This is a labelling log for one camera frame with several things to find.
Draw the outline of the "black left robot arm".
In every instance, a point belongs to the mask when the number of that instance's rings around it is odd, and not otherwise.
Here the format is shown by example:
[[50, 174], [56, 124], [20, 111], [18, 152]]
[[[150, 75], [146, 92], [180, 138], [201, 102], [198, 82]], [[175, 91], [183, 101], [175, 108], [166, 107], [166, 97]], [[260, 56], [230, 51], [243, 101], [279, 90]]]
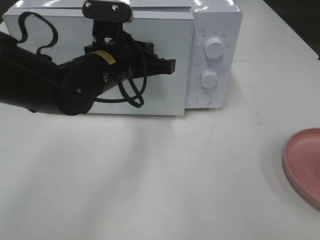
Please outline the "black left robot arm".
[[123, 30], [121, 23], [95, 20], [94, 42], [85, 53], [55, 64], [38, 49], [20, 47], [28, 39], [26, 18], [18, 19], [21, 39], [0, 35], [0, 101], [33, 113], [75, 116], [86, 114], [94, 103], [144, 105], [146, 84], [134, 80], [170, 75], [176, 61], [154, 54], [153, 44], [140, 42]]

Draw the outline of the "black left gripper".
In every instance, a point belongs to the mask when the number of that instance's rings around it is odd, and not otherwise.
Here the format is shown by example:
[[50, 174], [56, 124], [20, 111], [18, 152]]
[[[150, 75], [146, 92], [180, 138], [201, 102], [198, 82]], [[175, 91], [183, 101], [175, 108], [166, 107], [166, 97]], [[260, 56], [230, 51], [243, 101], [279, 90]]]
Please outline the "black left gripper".
[[160, 58], [153, 43], [134, 40], [121, 23], [94, 21], [92, 36], [93, 42], [84, 48], [83, 56], [87, 81], [101, 83], [104, 76], [120, 80], [126, 73], [132, 79], [145, 79], [175, 72], [175, 59]]

